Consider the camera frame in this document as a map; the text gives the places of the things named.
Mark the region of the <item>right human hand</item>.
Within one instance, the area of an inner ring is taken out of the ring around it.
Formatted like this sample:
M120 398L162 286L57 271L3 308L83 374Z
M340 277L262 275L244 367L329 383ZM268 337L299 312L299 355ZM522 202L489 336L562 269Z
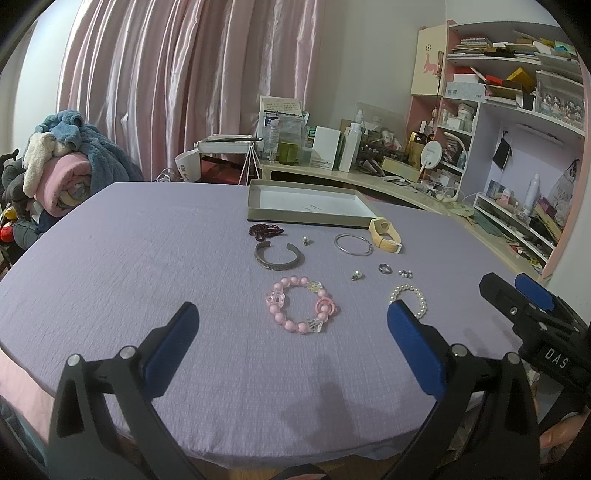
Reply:
M542 464L558 462L572 445L590 411L566 418L540 436Z

